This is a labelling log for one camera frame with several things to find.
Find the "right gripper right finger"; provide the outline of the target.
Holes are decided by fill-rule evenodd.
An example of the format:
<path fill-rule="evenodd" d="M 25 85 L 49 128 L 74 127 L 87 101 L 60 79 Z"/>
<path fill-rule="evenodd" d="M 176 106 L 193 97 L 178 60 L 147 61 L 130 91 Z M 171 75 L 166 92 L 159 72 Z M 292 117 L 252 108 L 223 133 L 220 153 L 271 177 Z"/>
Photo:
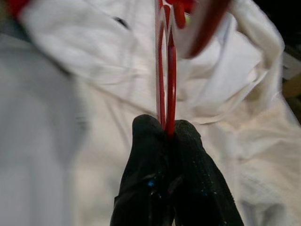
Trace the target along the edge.
<path fill-rule="evenodd" d="M 176 226 L 244 226 L 221 171 L 188 121 L 176 120 L 171 167 L 181 184 L 173 194 Z"/>

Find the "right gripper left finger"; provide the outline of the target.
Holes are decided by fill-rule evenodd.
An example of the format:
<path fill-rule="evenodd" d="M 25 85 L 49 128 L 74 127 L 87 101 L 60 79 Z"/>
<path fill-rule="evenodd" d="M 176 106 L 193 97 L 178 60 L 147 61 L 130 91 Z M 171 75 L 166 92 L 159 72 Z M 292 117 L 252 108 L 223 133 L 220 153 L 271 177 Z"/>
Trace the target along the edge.
<path fill-rule="evenodd" d="M 168 201 L 170 172 L 167 140 L 152 116 L 137 116 L 132 124 L 132 147 L 124 169 L 110 226 L 171 226 Z"/>

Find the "red clothes hanger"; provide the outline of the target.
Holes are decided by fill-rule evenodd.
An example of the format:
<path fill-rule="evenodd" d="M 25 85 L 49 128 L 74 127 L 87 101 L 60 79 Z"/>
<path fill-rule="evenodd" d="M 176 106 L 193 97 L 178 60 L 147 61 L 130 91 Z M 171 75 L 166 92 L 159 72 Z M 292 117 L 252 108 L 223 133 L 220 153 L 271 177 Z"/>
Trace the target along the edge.
<path fill-rule="evenodd" d="M 174 135 L 177 57 L 192 59 L 208 45 L 232 0 L 154 0 L 157 118 Z"/>

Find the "white cartoon print t-shirt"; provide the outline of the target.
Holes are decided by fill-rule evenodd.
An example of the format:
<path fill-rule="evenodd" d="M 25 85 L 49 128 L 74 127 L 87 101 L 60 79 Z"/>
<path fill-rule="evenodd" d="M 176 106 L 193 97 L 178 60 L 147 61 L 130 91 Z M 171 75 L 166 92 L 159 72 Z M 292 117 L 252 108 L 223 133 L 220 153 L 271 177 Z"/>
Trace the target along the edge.
<path fill-rule="evenodd" d="M 109 226 L 132 121 L 155 115 L 154 0 L 32 0 L 0 20 L 0 226 Z M 234 0 L 177 62 L 177 113 L 201 134 L 245 226 L 301 226 L 301 126 L 283 39 Z"/>

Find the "red t-shirt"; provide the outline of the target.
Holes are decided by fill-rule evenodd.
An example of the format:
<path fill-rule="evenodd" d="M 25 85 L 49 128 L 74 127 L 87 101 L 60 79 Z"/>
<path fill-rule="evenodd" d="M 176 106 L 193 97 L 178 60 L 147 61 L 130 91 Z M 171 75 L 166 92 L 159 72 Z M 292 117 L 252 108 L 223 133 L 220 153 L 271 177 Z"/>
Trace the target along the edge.
<path fill-rule="evenodd" d="M 10 15 L 18 20 L 22 10 L 31 2 L 31 0 L 5 0 Z"/>

